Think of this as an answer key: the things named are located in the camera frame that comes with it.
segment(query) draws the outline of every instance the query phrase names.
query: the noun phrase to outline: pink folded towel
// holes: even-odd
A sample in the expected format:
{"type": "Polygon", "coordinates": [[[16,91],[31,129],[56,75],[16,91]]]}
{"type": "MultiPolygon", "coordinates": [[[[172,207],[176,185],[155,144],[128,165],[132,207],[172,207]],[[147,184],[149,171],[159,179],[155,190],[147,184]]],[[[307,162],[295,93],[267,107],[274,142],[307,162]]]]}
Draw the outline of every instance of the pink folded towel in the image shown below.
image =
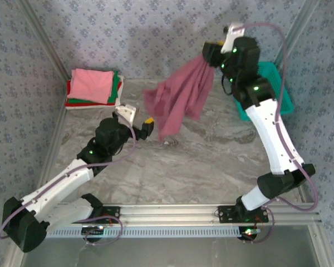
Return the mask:
{"type": "Polygon", "coordinates": [[[144,90],[145,107],[157,122],[160,141],[180,131],[185,115],[199,120],[213,80],[214,68],[200,55],[159,83],[155,90],[144,90]]]}
{"type": "Polygon", "coordinates": [[[72,70],[71,91],[67,98],[106,104],[111,96],[113,71],[72,70]]]}

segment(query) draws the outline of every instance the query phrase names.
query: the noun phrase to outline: marble table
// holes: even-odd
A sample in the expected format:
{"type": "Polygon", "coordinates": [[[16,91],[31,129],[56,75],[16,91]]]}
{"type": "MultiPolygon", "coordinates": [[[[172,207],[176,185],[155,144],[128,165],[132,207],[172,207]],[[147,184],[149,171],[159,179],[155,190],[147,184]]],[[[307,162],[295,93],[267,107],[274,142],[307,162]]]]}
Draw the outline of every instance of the marble table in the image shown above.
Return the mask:
{"type": "MultiPolygon", "coordinates": [[[[144,109],[143,88],[157,81],[126,80],[122,102],[140,107],[136,125],[149,117],[144,109]]],[[[112,108],[67,112],[62,144],[51,177],[62,171],[87,141],[94,137],[99,122],[110,117],[112,108]]],[[[119,155],[131,149],[125,144],[119,155]]],[[[252,189],[258,176],[269,172],[262,142],[251,122],[241,121],[232,97],[214,83],[200,121],[186,118],[178,135],[162,144],[157,129],[140,140],[131,157],[104,169],[79,187],[70,198],[92,193],[103,203],[197,204],[233,203],[252,189]]],[[[297,189],[284,197],[301,202],[297,189]]]]}

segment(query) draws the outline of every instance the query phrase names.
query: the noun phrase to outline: plastic basket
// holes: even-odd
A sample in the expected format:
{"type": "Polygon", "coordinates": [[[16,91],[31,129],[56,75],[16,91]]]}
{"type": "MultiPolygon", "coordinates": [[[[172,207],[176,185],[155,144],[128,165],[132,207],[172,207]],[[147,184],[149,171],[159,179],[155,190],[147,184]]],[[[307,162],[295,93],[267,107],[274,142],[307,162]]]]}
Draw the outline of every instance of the plastic basket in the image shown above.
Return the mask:
{"type": "MultiPolygon", "coordinates": [[[[279,93],[281,91],[281,77],[277,71],[277,67],[275,66],[274,63],[272,62],[259,62],[258,64],[259,69],[258,69],[258,74],[260,74],[262,77],[266,78],[268,82],[271,84],[274,93],[276,95],[276,98],[279,98],[279,93]]],[[[242,109],[241,104],[234,99],[240,118],[243,121],[250,121],[249,116],[247,116],[246,112],[242,109]]],[[[294,105],[291,101],[291,98],[289,97],[289,94],[286,90],[286,87],[284,88],[283,91],[283,99],[282,99],[282,106],[281,106],[281,115],[284,114],[290,114],[294,111],[294,105]]]]}

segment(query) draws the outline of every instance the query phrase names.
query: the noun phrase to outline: stack of folded cloth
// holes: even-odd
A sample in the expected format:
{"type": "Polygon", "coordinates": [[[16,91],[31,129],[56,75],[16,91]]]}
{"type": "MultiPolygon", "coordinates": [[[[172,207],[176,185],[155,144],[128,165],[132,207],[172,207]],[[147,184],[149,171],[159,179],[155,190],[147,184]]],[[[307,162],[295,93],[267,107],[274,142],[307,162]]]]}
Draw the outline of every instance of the stack of folded cloth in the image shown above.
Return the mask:
{"type": "Polygon", "coordinates": [[[122,90],[122,79],[117,71],[72,70],[72,79],[67,83],[66,107],[117,105],[122,90]]]}

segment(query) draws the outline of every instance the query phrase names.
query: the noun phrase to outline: patterned wallpaper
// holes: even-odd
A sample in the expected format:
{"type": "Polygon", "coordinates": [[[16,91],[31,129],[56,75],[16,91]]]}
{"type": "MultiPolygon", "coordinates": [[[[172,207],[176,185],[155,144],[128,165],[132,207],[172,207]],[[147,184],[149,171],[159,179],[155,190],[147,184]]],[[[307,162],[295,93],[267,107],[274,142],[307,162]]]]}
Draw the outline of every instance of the patterned wallpaper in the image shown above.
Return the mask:
{"type": "MultiPolygon", "coordinates": [[[[31,0],[68,72],[117,68],[127,78],[168,77],[202,51],[205,40],[224,39],[232,21],[268,21],[287,33],[303,0],[31,0]]],[[[252,29],[273,61],[278,39],[252,29]]]]}
{"type": "Polygon", "coordinates": [[[334,253],[334,0],[321,2],[289,57],[296,113],[285,118],[304,160],[316,165],[313,180],[334,253]]]}
{"type": "Polygon", "coordinates": [[[38,182],[64,89],[14,0],[0,0],[0,223],[4,202],[38,182]]]}

